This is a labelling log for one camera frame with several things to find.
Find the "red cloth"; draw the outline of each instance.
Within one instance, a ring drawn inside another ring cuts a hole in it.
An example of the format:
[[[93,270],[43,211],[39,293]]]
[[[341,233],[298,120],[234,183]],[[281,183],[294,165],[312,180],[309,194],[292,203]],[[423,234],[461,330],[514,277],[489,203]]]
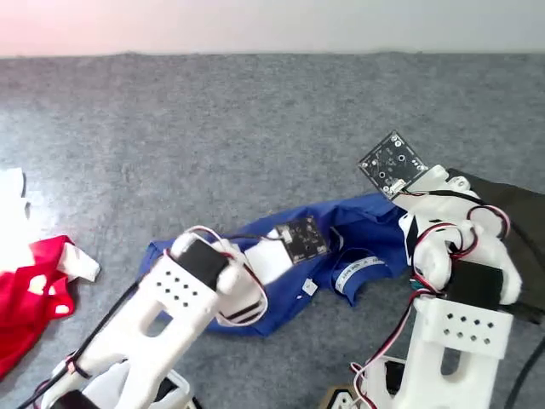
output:
[[[67,277],[57,270],[66,242],[72,243],[67,236],[58,236],[33,243],[34,266],[0,273],[0,380],[32,348],[51,320],[74,311],[74,301],[66,291]]]

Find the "white tag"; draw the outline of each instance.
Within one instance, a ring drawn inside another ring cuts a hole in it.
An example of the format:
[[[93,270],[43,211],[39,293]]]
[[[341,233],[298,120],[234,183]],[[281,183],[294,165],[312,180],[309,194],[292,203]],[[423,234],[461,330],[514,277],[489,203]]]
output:
[[[347,266],[344,270],[342,270],[341,273],[339,274],[339,277],[337,278],[337,281],[335,282],[336,290],[344,294],[344,285],[347,283],[347,281],[350,280],[350,277],[352,277],[354,273],[361,270],[362,268],[375,266],[376,264],[384,264],[384,261],[378,257],[372,256],[372,257],[362,258],[361,260],[357,260],[356,262],[353,262],[352,264]]]
[[[305,284],[303,284],[303,291],[305,291],[309,296],[313,296],[316,290],[318,289],[318,286],[314,284],[314,281],[311,279],[306,279]]]
[[[65,243],[57,269],[66,274],[69,281],[77,277],[95,281],[96,275],[100,272],[98,262],[70,243]]]

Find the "red wire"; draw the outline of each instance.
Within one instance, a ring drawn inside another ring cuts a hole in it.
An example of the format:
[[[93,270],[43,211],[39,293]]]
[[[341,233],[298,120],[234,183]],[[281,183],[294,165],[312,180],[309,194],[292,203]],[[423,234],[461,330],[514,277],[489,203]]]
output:
[[[407,305],[407,308],[403,312],[403,315],[401,316],[401,320],[399,320],[399,323],[395,326],[392,333],[388,336],[388,338],[386,338],[386,341],[384,341],[381,347],[367,360],[366,365],[369,365],[369,363],[375,360],[377,356],[385,353],[392,346],[393,342],[399,337],[400,331],[402,330],[404,323],[406,322],[407,316],[410,313],[410,308],[412,307],[412,304],[415,301],[415,299],[417,299],[421,295],[434,295],[434,294],[435,294],[434,291],[420,289],[420,290],[414,291],[410,295],[409,304]],[[358,374],[358,372],[360,372],[362,368],[363,367],[357,363],[353,363],[350,365],[350,371],[352,371],[354,374]],[[364,380],[363,375],[364,375],[363,373],[360,375],[360,377],[362,378],[362,381]],[[367,403],[371,407],[371,409],[377,409],[375,403],[363,393],[363,391],[359,387],[359,383],[356,383],[356,386],[358,387],[359,397],[363,399],[365,403]]]

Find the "gray carpet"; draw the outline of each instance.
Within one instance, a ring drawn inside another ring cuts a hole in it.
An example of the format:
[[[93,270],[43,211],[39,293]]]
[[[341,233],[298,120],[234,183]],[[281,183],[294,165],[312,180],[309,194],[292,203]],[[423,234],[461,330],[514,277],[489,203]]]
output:
[[[1,407],[78,346],[150,240],[371,192],[354,165],[393,128],[430,164],[545,192],[544,67],[545,55],[0,60],[0,168],[26,171],[44,236],[69,234],[103,267],[79,285],[75,315],[0,383]],[[408,294],[404,279],[377,282],[352,310],[323,291],[268,339],[202,336],[176,369],[204,409],[313,408],[389,333]],[[542,334],[514,325],[493,408]],[[542,406],[544,379],[545,360],[518,408]]]

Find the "blue shirt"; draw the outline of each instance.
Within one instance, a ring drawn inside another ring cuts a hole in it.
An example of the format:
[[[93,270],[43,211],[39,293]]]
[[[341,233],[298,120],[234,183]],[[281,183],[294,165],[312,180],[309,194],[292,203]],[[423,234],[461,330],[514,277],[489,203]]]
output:
[[[266,287],[269,309],[252,326],[225,327],[214,320],[212,331],[266,336],[294,318],[310,302],[312,296],[303,290],[307,279],[318,288],[328,288],[354,305],[361,285],[371,279],[397,277],[406,268],[404,236],[398,220],[404,211],[381,194],[374,193],[352,199],[334,200],[258,219],[236,233],[265,235],[278,224],[313,216],[328,242],[330,252],[301,262]],[[140,274],[149,270],[163,249],[174,240],[149,244],[140,266]],[[242,251],[256,244],[254,239],[234,240]]]

